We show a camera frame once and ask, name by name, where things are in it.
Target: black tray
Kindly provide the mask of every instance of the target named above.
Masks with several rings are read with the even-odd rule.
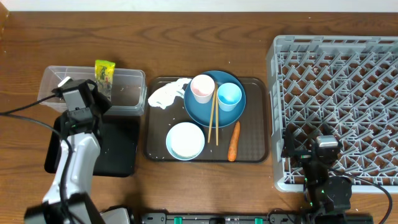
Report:
[[[178,77],[159,77],[149,86],[149,96],[167,83]],[[257,78],[240,78],[246,92],[246,107],[242,116],[241,134],[239,137],[236,162],[262,162],[269,155],[269,133],[267,120],[267,97],[264,83]],[[144,154],[154,161],[179,161],[168,152],[165,141],[171,127],[181,122],[197,124],[205,133],[206,144],[201,154],[190,162],[228,162],[228,148],[234,124],[219,129],[219,142],[216,146],[216,131],[211,132],[210,143],[207,143],[208,128],[194,122],[185,111],[183,99],[176,97],[172,105],[165,110],[147,106],[146,108],[146,145]]]
[[[60,117],[54,122],[54,129],[60,130]],[[101,152],[95,162],[93,175],[128,177],[134,173],[139,118],[105,116],[101,129],[103,138]],[[61,158],[59,137],[52,133],[44,169],[54,174]]]

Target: white bowl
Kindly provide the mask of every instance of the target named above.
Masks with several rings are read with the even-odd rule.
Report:
[[[195,124],[179,123],[167,133],[166,147],[174,158],[188,161],[202,152],[205,147],[205,135]]]

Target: clear plastic container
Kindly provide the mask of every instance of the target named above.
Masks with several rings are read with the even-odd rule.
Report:
[[[51,92],[65,78],[95,81],[94,67],[49,66],[44,70],[38,100],[52,95]],[[145,73],[141,70],[115,68],[111,92],[112,107],[105,115],[140,116],[144,114],[147,87]],[[58,112],[67,110],[65,102],[52,98],[41,103]]]

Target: gray dish rack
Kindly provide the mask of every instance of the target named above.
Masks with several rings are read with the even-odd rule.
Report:
[[[303,190],[303,170],[280,157],[285,130],[308,149],[326,123],[344,145],[335,169],[398,193],[398,37],[280,35],[266,59],[275,187]]]

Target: blue plate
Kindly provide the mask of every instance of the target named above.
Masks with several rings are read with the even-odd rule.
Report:
[[[215,81],[217,81],[217,85],[220,87],[224,83],[234,83],[237,84],[238,87],[242,90],[242,99],[236,105],[236,107],[230,111],[230,112],[225,112],[218,108],[218,127],[222,128],[225,126],[228,126],[235,121],[239,119],[239,117],[242,115],[244,107],[246,106],[246,94],[244,92],[242,84],[239,82],[238,79],[236,79],[234,76],[231,74],[228,74],[226,72],[222,71],[208,71],[204,72],[202,74],[208,75],[211,78],[213,78]],[[187,88],[185,89],[185,94],[184,94],[184,105],[187,113],[189,116],[196,121],[197,123],[208,127],[210,123],[210,116],[211,116],[211,104],[213,102],[213,97],[208,103],[198,103],[195,98],[193,97],[193,93],[191,91],[191,83],[188,84]],[[214,112],[213,115],[213,128],[216,128],[216,111]]]

